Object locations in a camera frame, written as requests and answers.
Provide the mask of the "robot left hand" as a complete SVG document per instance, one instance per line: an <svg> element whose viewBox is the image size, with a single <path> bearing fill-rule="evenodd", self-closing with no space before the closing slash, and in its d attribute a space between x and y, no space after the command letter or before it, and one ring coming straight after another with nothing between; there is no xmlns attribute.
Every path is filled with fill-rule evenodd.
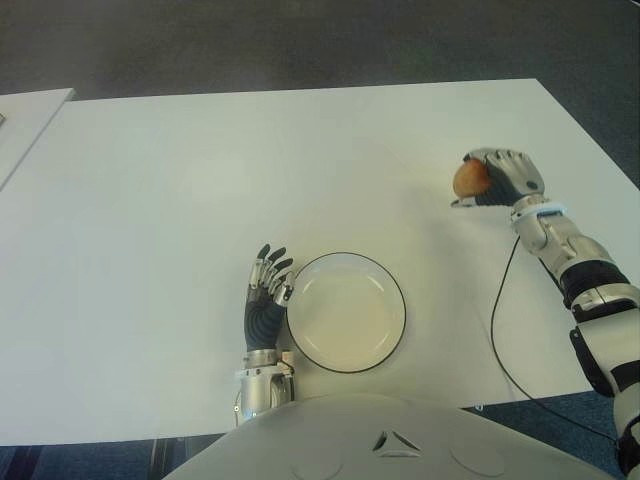
<svg viewBox="0 0 640 480"><path fill-rule="evenodd" d="M265 244L251 266L243 322L248 352L276 348L295 284L293 259L286 253L285 247Z"/></svg>

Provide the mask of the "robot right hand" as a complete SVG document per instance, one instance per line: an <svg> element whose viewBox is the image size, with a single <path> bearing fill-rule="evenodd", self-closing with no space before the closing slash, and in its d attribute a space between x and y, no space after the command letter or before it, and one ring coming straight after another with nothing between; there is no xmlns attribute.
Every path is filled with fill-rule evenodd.
<svg viewBox="0 0 640 480"><path fill-rule="evenodd" d="M465 154L452 181L452 208L512 207L526 197L544 197L544 180L531 158L519 151L480 148Z"/></svg>

